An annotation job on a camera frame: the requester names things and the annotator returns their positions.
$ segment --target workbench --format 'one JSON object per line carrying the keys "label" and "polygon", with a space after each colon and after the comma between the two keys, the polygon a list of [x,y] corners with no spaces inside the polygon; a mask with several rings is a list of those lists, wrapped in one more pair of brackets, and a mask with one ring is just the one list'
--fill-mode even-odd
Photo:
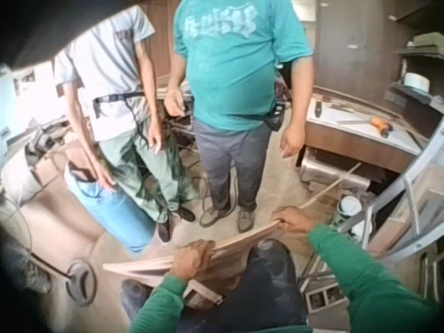
{"label": "workbench", "polygon": [[322,114],[316,118],[316,100],[311,99],[305,126],[305,146],[351,157],[397,173],[402,173],[421,152],[402,126],[392,123],[393,132],[384,139],[369,123],[338,124],[338,121],[367,119],[368,114],[336,110],[324,101],[322,104]]}

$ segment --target dark pants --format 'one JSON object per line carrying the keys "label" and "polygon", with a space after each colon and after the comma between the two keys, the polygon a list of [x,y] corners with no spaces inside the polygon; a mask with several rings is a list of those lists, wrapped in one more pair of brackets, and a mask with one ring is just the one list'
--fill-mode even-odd
{"label": "dark pants", "polygon": [[239,206],[248,211],[255,210],[271,129],[262,124],[254,130],[235,132],[219,130],[196,120],[194,133],[207,173],[213,207],[230,209],[230,170],[234,160]]}
{"label": "dark pants", "polygon": [[252,332],[305,325],[306,319],[290,253],[267,239],[251,249],[244,276],[222,304],[208,311],[186,308],[177,333]]}

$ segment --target man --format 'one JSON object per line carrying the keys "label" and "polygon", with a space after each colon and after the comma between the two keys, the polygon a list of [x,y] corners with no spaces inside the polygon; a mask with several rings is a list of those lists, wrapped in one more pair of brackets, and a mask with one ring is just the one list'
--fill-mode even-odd
{"label": "man", "polygon": [[[443,310],[438,304],[405,289],[343,235],[324,224],[316,225],[295,207],[281,208],[273,219],[281,220],[280,227],[287,232],[305,233],[334,272],[350,300],[351,332],[443,332]],[[244,276],[222,304],[197,314],[188,309],[182,312],[187,282],[208,266],[213,246],[199,241],[179,250],[163,283],[132,322],[131,333],[311,332],[289,251],[271,239],[251,250]],[[151,291],[133,280],[126,280],[122,287],[123,304],[133,313],[143,305],[142,296]]]}
{"label": "man", "polygon": [[[114,182],[122,187],[159,223],[160,239],[168,242],[169,212],[145,188],[136,155],[159,182],[169,211],[189,222],[195,216],[180,204],[190,199],[194,190],[178,157],[174,138],[162,133],[154,69],[146,45],[154,32],[139,6],[120,12],[83,33],[57,55],[55,81],[62,84],[69,120],[99,183],[110,191]],[[92,131],[110,172],[94,151],[85,127],[75,84],[78,79],[93,101],[89,114]]]}
{"label": "man", "polygon": [[293,107],[282,134],[283,157],[305,138],[313,86],[312,50],[290,0],[182,0],[174,19],[175,46],[165,106],[184,114],[180,83],[187,74],[195,98],[194,132],[213,206],[206,228],[231,211],[230,169],[239,188],[238,229],[253,228],[271,129],[258,116],[274,104],[276,60],[291,62]]}

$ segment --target hand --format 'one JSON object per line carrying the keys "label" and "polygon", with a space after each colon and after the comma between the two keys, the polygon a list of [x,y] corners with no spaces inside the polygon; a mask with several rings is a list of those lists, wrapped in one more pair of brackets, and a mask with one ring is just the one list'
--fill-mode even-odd
{"label": "hand", "polygon": [[283,158],[293,157],[299,153],[304,145],[305,129],[304,126],[289,125],[282,133],[280,148],[284,152]]}
{"label": "hand", "polygon": [[148,144],[150,148],[155,145],[154,154],[159,153],[162,148],[162,128],[159,120],[151,118],[150,126],[148,127]]}
{"label": "hand", "polygon": [[116,185],[114,179],[112,179],[111,173],[103,166],[98,158],[95,158],[92,162],[92,168],[96,172],[96,177],[99,184],[108,191],[115,192]]}
{"label": "hand", "polygon": [[168,114],[172,117],[185,116],[185,104],[183,101],[182,90],[178,88],[168,89],[164,105]]}
{"label": "hand", "polygon": [[277,226],[287,232],[310,232],[316,222],[302,210],[294,206],[281,207],[271,215],[273,220],[281,220]]}
{"label": "hand", "polygon": [[213,241],[199,239],[180,248],[169,273],[187,282],[194,279],[200,270],[210,265],[215,245]]}

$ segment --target white t-shirt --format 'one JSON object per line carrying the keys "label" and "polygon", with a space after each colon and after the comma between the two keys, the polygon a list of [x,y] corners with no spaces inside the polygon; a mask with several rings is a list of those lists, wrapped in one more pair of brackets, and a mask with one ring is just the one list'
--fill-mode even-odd
{"label": "white t-shirt", "polygon": [[[110,94],[142,92],[135,43],[154,34],[153,25],[139,6],[133,6],[83,33],[55,57],[55,83],[80,78],[91,102]],[[128,99],[139,120],[148,116],[145,97]],[[96,141],[112,139],[136,126],[125,102],[101,103],[97,119],[89,108]]]}

